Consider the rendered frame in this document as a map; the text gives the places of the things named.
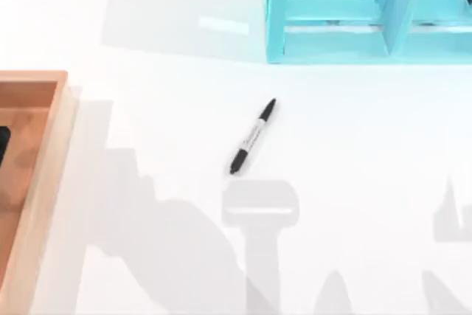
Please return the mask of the black and white marker pen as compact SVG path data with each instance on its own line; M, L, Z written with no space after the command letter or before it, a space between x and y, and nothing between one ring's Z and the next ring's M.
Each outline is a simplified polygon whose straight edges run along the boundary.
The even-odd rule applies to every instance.
M243 167L244 162L247 159L251 149L254 147L255 142L259 138L263 128L265 127L270 116L272 115L276 102L276 98L272 98L269 101L269 103L265 106L265 108L257 118L257 121L250 130L249 135L241 143L235 157L233 158L229 166L229 173L231 175L238 173Z

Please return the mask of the light blue rack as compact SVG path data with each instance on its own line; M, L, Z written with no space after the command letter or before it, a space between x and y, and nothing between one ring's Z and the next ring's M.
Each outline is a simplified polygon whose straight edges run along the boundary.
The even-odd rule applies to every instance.
M269 63L472 64L472 0L265 0Z

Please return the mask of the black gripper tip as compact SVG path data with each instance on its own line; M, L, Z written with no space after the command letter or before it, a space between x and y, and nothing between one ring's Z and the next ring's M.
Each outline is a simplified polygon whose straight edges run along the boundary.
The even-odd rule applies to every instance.
M11 131L7 126L0 126L0 167L4 160L7 146L11 137Z

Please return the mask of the shallow salmon-coloured box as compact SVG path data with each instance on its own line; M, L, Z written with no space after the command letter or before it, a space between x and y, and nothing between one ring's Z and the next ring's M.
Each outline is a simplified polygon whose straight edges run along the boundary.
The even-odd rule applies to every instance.
M0 315L29 315L77 112L68 74L0 70Z

